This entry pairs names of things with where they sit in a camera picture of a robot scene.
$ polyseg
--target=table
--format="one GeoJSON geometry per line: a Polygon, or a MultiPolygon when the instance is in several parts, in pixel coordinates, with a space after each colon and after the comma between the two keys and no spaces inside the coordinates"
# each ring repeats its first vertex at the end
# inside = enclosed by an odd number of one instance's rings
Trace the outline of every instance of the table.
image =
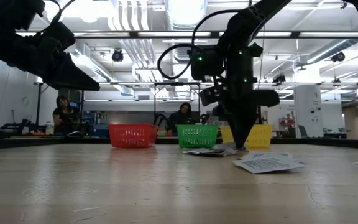
{"type": "Polygon", "coordinates": [[[358,223],[358,149],[271,150],[307,165],[254,175],[178,146],[0,149],[0,223],[358,223]]]}

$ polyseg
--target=person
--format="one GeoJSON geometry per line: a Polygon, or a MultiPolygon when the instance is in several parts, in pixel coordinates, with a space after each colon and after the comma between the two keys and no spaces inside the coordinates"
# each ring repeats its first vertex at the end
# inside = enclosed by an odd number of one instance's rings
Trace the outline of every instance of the person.
{"type": "Polygon", "coordinates": [[[80,123],[79,109],[72,107],[70,101],[65,96],[56,98],[57,108],[53,112],[53,122],[55,123],[55,133],[66,135],[75,131],[75,126],[80,123]]]}
{"type": "Polygon", "coordinates": [[[169,125],[166,128],[167,133],[177,133],[177,124],[188,124],[192,121],[191,105],[189,103],[183,103],[180,105],[179,111],[171,114],[168,121],[169,125]]]}

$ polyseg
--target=black hair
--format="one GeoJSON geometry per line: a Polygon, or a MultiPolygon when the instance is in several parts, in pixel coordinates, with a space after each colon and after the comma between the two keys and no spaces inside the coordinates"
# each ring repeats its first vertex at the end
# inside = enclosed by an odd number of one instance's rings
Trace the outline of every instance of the black hair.
{"type": "Polygon", "coordinates": [[[73,111],[73,108],[72,108],[71,105],[70,105],[70,100],[68,100],[68,98],[65,97],[65,96],[63,96],[63,95],[60,95],[60,96],[58,96],[58,97],[56,98],[57,108],[63,109],[62,106],[60,106],[60,100],[65,100],[65,101],[67,101],[67,110],[68,110],[69,112],[73,111]]]}
{"type": "Polygon", "coordinates": [[[189,108],[189,109],[187,110],[186,115],[191,116],[191,105],[190,105],[189,103],[182,103],[182,104],[180,105],[179,111],[181,111],[181,108],[182,108],[183,106],[187,106],[187,107],[189,108]]]}

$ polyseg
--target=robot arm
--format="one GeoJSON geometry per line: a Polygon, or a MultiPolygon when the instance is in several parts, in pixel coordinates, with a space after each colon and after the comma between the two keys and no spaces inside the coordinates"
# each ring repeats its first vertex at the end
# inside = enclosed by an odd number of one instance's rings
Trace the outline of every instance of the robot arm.
{"type": "MultiPolygon", "coordinates": [[[[237,148],[242,148],[255,120],[257,108],[275,106],[280,103],[278,93],[274,90],[254,90],[253,58],[263,51],[257,44],[250,46],[261,28],[291,0],[261,0],[246,9],[237,12],[227,24],[225,33],[217,45],[194,45],[196,29],[211,16],[225,12],[214,12],[203,19],[193,31],[189,51],[191,76],[195,80],[205,81],[205,76],[214,77],[214,86],[200,93],[204,106],[218,102],[213,115],[226,119],[231,127],[237,148]]],[[[358,0],[347,0],[358,10],[358,0]]]]}
{"type": "Polygon", "coordinates": [[[75,43],[74,34],[61,22],[53,22],[37,35],[22,37],[36,14],[42,17],[42,0],[0,0],[0,60],[42,78],[53,88],[99,90],[99,83],[75,66],[64,50],[75,43]]]}

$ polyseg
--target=plastic basket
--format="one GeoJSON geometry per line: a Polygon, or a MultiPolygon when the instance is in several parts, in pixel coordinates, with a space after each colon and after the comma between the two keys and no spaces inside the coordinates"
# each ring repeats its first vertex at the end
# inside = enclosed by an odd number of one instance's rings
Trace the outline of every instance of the plastic basket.
{"type": "Polygon", "coordinates": [[[177,125],[179,146],[214,147],[216,144],[216,125],[177,125]]]}
{"type": "MultiPolygon", "coordinates": [[[[224,143],[234,142],[230,126],[222,126],[222,140],[224,143]]],[[[269,147],[272,140],[273,125],[255,124],[248,135],[247,147],[269,147]]]]}
{"type": "Polygon", "coordinates": [[[110,124],[113,147],[145,148],[155,144],[158,127],[151,124],[110,124]]]}

